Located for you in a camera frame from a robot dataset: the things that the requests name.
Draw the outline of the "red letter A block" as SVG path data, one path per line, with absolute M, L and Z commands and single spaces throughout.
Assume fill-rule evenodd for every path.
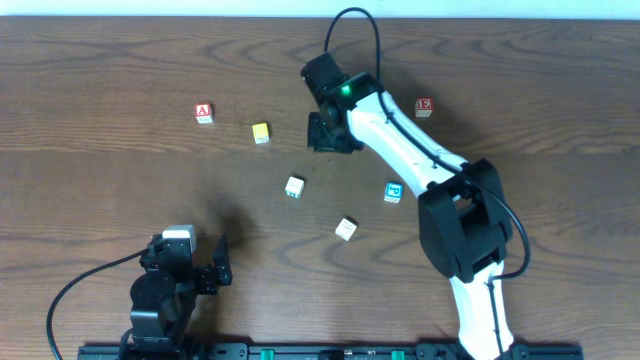
M 209 103 L 198 103 L 194 108 L 195 118 L 199 124 L 211 124 L 213 122 L 212 107 Z

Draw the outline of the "white block green side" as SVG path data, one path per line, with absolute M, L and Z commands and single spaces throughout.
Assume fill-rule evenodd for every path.
M 290 176 L 286 186 L 285 193 L 293 198 L 299 198 L 304 190 L 305 181 L 301 178 Z

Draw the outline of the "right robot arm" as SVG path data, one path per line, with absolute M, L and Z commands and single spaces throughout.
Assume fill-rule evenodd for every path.
M 300 75 L 318 109 L 309 115 L 316 152 L 376 152 L 418 201 L 421 247 L 452 286 L 458 338 L 474 359 L 497 359 L 513 344 L 501 282 L 515 216 L 495 167 L 452 153 L 416 126 L 369 73 L 350 77 L 329 53 Z

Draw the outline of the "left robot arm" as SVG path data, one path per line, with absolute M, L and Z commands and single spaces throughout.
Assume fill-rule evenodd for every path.
M 215 295 L 232 283 L 227 237 L 221 236 L 212 262 L 196 266 L 192 239 L 152 236 L 140 258 L 145 274 L 130 289 L 132 328 L 121 338 L 119 359 L 191 359 L 200 346 L 186 335 L 200 295 Z

